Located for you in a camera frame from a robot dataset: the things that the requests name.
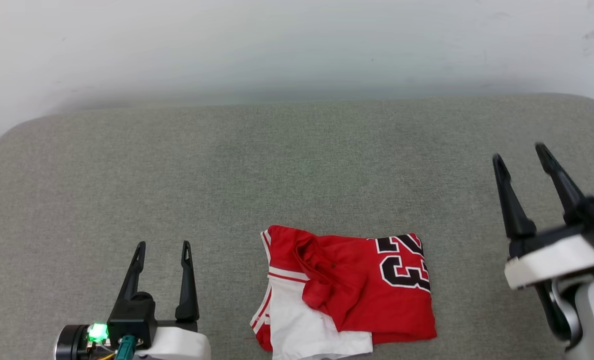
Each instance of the number 3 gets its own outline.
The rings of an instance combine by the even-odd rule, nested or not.
[[[381,261],[381,278],[391,285],[391,287],[401,287],[410,289],[420,289],[430,292],[430,280],[428,278],[428,268],[424,262],[424,250],[421,241],[415,234],[403,236],[380,237],[374,239],[377,244],[377,253],[398,253],[399,255],[388,255]],[[420,267],[403,266],[402,252],[408,251],[411,254],[419,255]],[[403,275],[398,273],[399,269],[405,268]]]

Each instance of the green light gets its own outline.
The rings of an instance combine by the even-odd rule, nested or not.
[[[105,323],[94,323],[88,328],[88,341],[103,344],[108,339],[108,325]]]

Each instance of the gray table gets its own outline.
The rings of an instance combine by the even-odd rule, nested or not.
[[[49,116],[0,139],[0,360],[50,358],[66,324],[105,321],[139,241],[140,290],[172,319],[183,240],[215,360],[269,359],[249,320],[271,224],[423,241],[438,337],[371,359],[557,359],[534,291],[511,291],[491,166],[503,155],[528,215],[560,223],[533,149],[594,194],[594,100],[430,98]]]

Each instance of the yellow wire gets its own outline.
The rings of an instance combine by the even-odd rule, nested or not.
[[[115,353],[111,353],[110,355],[106,356],[106,357],[102,357],[99,360],[109,360],[110,358],[114,357]]]

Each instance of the basketball jersey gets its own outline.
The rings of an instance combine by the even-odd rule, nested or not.
[[[338,331],[371,332],[373,344],[437,336],[428,268],[415,234],[317,236],[279,225],[267,232],[283,245],[276,265],[307,276],[303,301],[331,316]]]
[[[269,271],[268,287],[250,325],[273,360],[339,359],[371,353],[370,332],[338,331],[333,319],[311,307],[302,294],[309,278],[295,259],[293,237],[262,232]]]

